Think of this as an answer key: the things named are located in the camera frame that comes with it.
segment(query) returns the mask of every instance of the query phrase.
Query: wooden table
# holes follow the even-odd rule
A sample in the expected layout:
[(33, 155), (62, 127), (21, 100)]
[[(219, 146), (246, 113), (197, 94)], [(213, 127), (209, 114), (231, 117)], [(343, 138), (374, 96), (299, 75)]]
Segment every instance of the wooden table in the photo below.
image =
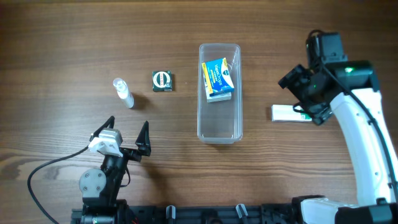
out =
[[(356, 202), (351, 160), (335, 118), (323, 126), (273, 123), (271, 105), (296, 99), (277, 84), (307, 64), (312, 29), (339, 31), (349, 59), (376, 68), (384, 116), (398, 143), (398, 14), (391, 1), (150, 1), (0, 5), (0, 223), (48, 223), (26, 180), (38, 165), (77, 152), (109, 116), (133, 147), (145, 120), (152, 155), (129, 164), (130, 205), (258, 205), (324, 194)], [(242, 51), (243, 139), (212, 146), (197, 138), (198, 49)], [(153, 70), (171, 70), (175, 89), (154, 93)], [(136, 99), (126, 109), (112, 80)], [(78, 180), (99, 167), (85, 152), (32, 181), (59, 222), (81, 208)]]

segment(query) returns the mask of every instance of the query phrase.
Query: green light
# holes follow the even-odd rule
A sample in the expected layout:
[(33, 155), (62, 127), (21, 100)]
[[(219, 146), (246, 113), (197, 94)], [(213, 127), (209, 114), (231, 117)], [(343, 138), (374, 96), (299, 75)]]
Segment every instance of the green light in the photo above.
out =
[(346, 67), (344, 70), (346, 71), (346, 73), (350, 73), (354, 70), (354, 68)]

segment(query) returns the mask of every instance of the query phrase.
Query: wooden surface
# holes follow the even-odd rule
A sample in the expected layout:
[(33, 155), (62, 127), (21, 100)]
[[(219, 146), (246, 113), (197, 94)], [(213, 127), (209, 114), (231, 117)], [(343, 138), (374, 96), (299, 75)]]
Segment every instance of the wooden surface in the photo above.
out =
[[(355, 202), (336, 119), (273, 123), (271, 105), (296, 103), (277, 82), (306, 65), (308, 32), (339, 31), (349, 59), (374, 64), (397, 145), (396, 10), (396, 1), (359, 0), (0, 4), (0, 223), (49, 223), (28, 175), (85, 147), (111, 115), (127, 147), (150, 123), (152, 155), (129, 164), (132, 183), (119, 193), (130, 205), (258, 205), (308, 194)], [(213, 42), (242, 52), (243, 139), (228, 146), (197, 138), (198, 49)], [(152, 91), (153, 70), (175, 74), (173, 92)], [(112, 87), (116, 77), (134, 110)], [(85, 152), (35, 175), (37, 197), (59, 222), (81, 207), (78, 179), (102, 160)]]

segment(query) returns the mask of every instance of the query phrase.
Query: white circle logo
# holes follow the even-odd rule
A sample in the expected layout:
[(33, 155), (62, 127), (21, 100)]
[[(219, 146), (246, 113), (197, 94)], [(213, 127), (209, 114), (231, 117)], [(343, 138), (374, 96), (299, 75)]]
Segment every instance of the white circle logo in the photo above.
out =
[(170, 75), (167, 72), (157, 72), (154, 75), (153, 82), (157, 88), (165, 88), (170, 83)]

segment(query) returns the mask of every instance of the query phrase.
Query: small green box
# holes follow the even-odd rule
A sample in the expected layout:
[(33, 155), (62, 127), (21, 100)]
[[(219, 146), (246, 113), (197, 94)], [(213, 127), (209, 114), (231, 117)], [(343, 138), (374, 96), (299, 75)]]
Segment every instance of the small green box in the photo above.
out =
[(153, 91), (172, 91), (173, 81), (172, 72), (170, 71), (153, 71), (152, 72), (152, 89)]

